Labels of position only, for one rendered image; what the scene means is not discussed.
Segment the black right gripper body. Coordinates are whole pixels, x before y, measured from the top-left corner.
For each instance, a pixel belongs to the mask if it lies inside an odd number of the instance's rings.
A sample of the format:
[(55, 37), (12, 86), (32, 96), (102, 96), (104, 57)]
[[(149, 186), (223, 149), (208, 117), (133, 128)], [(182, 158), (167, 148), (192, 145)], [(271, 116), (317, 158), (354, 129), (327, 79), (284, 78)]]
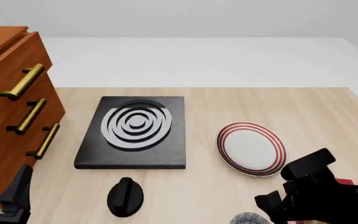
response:
[(289, 222), (288, 208), (277, 190), (267, 195), (258, 195), (254, 199), (256, 205), (268, 215), (272, 223)]

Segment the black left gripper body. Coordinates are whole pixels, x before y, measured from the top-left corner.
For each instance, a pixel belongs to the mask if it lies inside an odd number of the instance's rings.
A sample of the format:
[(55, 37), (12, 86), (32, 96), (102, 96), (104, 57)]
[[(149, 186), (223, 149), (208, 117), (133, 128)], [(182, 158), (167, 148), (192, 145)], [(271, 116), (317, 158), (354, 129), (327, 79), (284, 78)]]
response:
[(18, 206), (3, 206), (0, 209), (0, 224), (27, 224), (30, 210)]

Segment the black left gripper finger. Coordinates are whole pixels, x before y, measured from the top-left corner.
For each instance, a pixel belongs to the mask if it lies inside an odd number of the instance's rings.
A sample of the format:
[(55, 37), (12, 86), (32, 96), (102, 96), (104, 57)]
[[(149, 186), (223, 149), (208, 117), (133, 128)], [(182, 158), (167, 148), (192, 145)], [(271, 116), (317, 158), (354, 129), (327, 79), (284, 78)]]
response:
[(0, 204), (3, 210), (30, 210), (30, 182), (33, 169), (24, 164), (21, 166), (12, 182), (0, 194)]

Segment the black patterned bowl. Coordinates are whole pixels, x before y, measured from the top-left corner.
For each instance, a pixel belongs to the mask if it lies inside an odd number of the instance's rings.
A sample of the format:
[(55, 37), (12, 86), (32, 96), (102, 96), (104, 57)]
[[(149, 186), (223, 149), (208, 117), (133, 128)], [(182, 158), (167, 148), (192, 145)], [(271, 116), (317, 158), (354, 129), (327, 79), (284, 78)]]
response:
[(243, 212), (234, 216), (229, 224), (270, 224), (270, 222), (254, 212)]

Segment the white plate with red rings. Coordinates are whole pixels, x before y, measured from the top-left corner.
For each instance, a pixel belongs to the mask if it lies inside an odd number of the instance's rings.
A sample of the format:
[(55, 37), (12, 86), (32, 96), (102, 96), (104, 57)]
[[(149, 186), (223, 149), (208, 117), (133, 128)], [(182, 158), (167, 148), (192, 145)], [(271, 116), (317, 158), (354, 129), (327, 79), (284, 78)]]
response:
[(223, 127), (216, 136), (216, 149), (227, 165), (252, 177), (276, 175), (288, 160), (285, 145), (274, 132), (245, 121)]

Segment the flat black stove plate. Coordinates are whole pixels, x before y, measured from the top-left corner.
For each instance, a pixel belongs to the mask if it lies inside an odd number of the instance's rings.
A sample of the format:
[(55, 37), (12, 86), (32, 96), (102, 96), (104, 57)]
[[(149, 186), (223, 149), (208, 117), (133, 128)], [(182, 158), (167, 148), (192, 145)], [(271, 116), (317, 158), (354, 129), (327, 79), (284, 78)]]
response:
[(103, 96), (76, 169), (185, 169), (183, 96)]

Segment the round black stove knob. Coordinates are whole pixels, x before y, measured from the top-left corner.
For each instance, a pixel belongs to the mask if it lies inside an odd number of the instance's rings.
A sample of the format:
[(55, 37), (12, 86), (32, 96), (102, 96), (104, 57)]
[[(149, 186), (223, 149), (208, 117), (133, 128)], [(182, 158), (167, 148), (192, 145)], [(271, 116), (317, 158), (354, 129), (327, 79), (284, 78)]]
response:
[(110, 212), (119, 218), (127, 218), (138, 212), (144, 202), (142, 187), (130, 177), (123, 177), (108, 193)]

